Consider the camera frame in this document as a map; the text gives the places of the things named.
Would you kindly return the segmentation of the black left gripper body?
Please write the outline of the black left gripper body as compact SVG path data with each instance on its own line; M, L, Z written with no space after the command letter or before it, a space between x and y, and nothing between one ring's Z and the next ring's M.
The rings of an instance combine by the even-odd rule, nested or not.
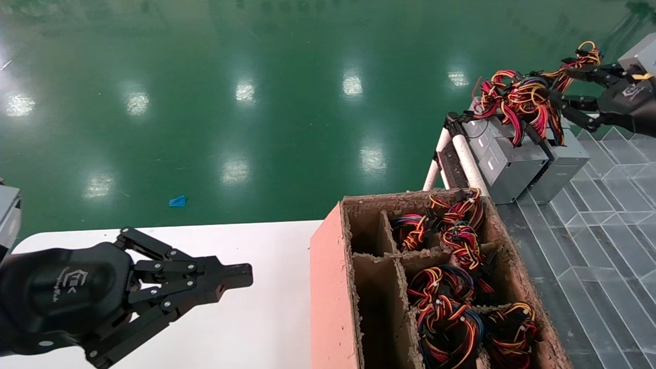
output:
M82 346L123 357L141 346L128 292L140 283L131 255L112 243L9 255L2 264L2 356Z

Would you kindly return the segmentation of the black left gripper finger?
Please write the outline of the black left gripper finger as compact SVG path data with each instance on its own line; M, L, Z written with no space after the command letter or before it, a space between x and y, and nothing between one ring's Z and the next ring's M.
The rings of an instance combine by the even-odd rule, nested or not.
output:
M121 230L117 247L146 257L133 267L136 278L145 283L167 283L202 276L216 283L253 283L253 269L248 263L224 265L215 255L192 257L134 228Z
M138 318L120 327L107 338L85 343L88 362L96 368L110 368L161 333L192 308L218 303L227 290L247 288L251 281L177 281L161 288L163 295L149 301L150 307Z

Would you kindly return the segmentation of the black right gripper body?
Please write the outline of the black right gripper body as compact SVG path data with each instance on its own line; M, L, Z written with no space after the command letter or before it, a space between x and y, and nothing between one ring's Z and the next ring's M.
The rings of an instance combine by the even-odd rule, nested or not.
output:
M655 136L654 77L637 83L620 81L602 93L597 104L601 124Z

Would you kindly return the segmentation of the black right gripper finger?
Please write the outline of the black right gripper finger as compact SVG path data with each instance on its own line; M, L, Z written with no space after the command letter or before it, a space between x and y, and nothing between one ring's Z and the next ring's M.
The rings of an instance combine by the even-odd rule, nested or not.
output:
M628 77L628 73L618 63L603 65L601 61L589 57L568 57L561 61L564 63L561 68L564 68L565 75L571 79L603 87L633 85L633 79Z
M550 91L549 100L565 119L588 132L595 132L601 126L611 126L607 115L600 111L598 103L599 99L607 99L609 96L611 96L609 91L603 92L598 97Z

